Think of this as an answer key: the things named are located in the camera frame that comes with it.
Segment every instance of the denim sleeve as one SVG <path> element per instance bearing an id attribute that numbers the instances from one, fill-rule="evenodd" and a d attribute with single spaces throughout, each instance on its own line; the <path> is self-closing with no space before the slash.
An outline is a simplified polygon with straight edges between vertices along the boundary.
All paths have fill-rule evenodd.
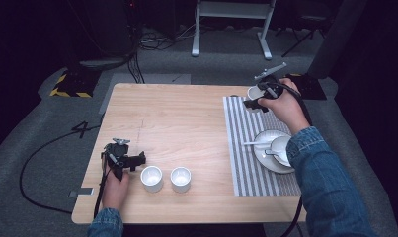
<path id="1" fill-rule="evenodd" d="M 102 209 L 88 228 L 89 237 L 121 237 L 123 225 L 116 209 Z"/>
<path id="2" fill-rule="evenodd" d="M 315 127 L 298 132 L 286 149 L 311 236 L 376 236 L 353 181 Z"/>

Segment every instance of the gray striped mat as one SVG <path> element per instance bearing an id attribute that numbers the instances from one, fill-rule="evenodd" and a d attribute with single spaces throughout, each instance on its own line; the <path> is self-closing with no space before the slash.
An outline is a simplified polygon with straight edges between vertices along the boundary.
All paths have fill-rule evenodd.
<path id="1" fill-rule="evenodd" d="M 278 174 L 267 169 L 255 157 L 253 146 L 242 145 L 242 142 L 253 141 L 264 130 L 290 134 L 273 112 L 250 113 L 244 100 L 244 97 L 223 98 L 235 196 L 300 195 L 294 173 Z"/>

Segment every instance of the human hand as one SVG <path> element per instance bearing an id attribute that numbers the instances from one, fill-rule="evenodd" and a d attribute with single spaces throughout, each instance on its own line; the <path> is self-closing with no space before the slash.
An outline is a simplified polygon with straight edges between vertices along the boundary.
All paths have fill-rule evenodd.
<path id="1" fill-rule="evenodd" d="M 114 208 L 120 211 L 128 193 L 128 173 L 122 172 L 121 181 L 110 171 L 109 164 L 106 165 L 106 179 L 103 192 L 103 208 Z"/>
<path id="2" fill-rule="evenodd" d="M 298 92 L 296 85 L 290 79 L 282 78 L 279 81 Z M 292 135 L 310 126 L 296 99 L 285 89 L 277 99 L 261 98 L 258 100 L 258 104 L 271 109 L 275 116 L 287 125 Z"/>

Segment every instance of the cup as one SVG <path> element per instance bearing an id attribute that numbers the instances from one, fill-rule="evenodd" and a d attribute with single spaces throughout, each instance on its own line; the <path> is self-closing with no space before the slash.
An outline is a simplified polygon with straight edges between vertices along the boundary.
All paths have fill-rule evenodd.
<path id="1" fill-rule="evenodd" d="M 260 88 L 258 88 L 257 86 L 253 86 L 248 88 L 247 96 L 249 100 L 255 100 L 264 96 L 264 91 L 260 90 Z"/>
<path id="2" fill-rule="evenodd" d="M 162 171 L 156 166 L 146 167 L 140 174 L 140 180 L 143 183 L 143 187 L 151 193 L 160 191 L 164 185 Z"/>
<path id="3" fill-rule="evenodd" d="M 171 172 L 172 188 L 177 193 L 185 193 L 191 185 L 192 173 L 185 167 L 177 167 Z"/>
<path id="4" fill-rule="evenodd" d="M 248 93 L 247 93 L 247 100 L 248 101 L 255 100 L 255 99 L 260 98 L 262 96 L 264 96 L 264 91 L 261 91 L 260 88 L 258 88 L 257 86 L 253 86 L 253 87 L 248 88 Z M 257 112 L 260 111 L 260 109 L 252 110 L 250 108 L 247 108 L 247 111 L 251 112 L 251 113 L 257 113 Z"/>

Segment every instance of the saucer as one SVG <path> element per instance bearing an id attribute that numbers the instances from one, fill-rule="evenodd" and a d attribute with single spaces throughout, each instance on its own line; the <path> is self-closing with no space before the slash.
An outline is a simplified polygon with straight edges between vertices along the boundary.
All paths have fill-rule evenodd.
<path id="1" fill-rule="evenodd" d="M 289 136 L 287 133 L 279 130 L 265 130 L 260 132 L 254 139 L 256 142 L 267 141 L 267 144 L 254 145 L 254 155 L 257 160 L 267 169 L 279 174 L 288 174 L 294 172 L 294 169 L 282 165 L 274 155 L 266 155 L 265 150 L 270 149 L 272 141 L 279 136 Z"/>

